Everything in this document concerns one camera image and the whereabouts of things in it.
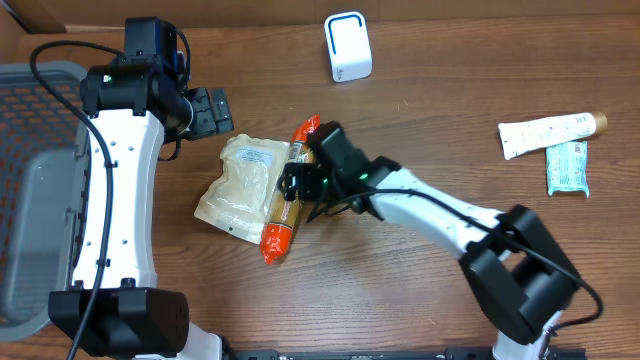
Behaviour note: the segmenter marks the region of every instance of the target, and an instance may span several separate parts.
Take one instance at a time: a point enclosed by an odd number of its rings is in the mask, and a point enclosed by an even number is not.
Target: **teal and white packet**
[[[547,148],[547,188],[549,196],[556,191],[583,191],[587,185],[587,142],[569,141]]]

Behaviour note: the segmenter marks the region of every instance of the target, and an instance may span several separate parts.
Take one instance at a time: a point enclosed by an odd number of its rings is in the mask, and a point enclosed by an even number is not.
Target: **orange wrapper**
[[[320,125],[320,116],[313,115],[293,133],[287,162],[313,163],[313,152],[307,146],[307,135],[314,132]],[[285,201],[284,195],[276,188],[269,207],[269,222],[262,229],[260,251],[267,264],[273,262],[289,251],[296,226],[299,221],[302,200],[296,194],[296,200]]]

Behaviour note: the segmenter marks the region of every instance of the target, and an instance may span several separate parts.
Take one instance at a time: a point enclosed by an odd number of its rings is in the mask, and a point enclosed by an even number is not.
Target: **wooden table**
[[[186,34],[193,87],[224,87],[235,134],[287,140],[310,115],[339,120],[370,157],[385,155],[429,184],[480,206],[535,209],[605,315],[553,341],[591,359],[640,357],[640,15],[371,23],[374,71],[331,81],[321,25],[199,29]],[[123,33],[27,36],[122,48]],[[88,68],[110,56],[60,48],[42,61]],[[602,111],[589,142],[591,197],[547,196],[544,152],[505,161],[499,122]],[[426,350],[488,346],[495,329],[456,262],[414,232],[344,214],[301,226],[287,261],[267,266],[254,245],[193,217],[221,174],[231,135],[184,145],[156,175],[153,246],[159,286],[184,292],[191,317],[237,349]],[[164,149],[167,155],[171,149]],[[566,319],[593,310],[580,292]],[[54,328],[0,345],[11,359],[62,358]]]

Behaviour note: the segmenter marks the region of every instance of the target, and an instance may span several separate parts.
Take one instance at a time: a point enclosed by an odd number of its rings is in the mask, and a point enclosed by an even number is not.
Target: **white plastic bag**
[[[200,198],[194,216],[260,244],[276,181],[287,159],[289,143],[253,139],[245,134],[229,139],[220,158],[222,177]]]

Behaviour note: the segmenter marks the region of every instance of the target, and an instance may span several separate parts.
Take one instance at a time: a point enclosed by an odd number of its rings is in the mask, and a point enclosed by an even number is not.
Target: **gray tray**
[[[38,68],[81,108],[81,66]],[[39,86],[29,65],[0,65],[0,341],[49,322],[49,292],[69,284],[84,228],[87,130]]]

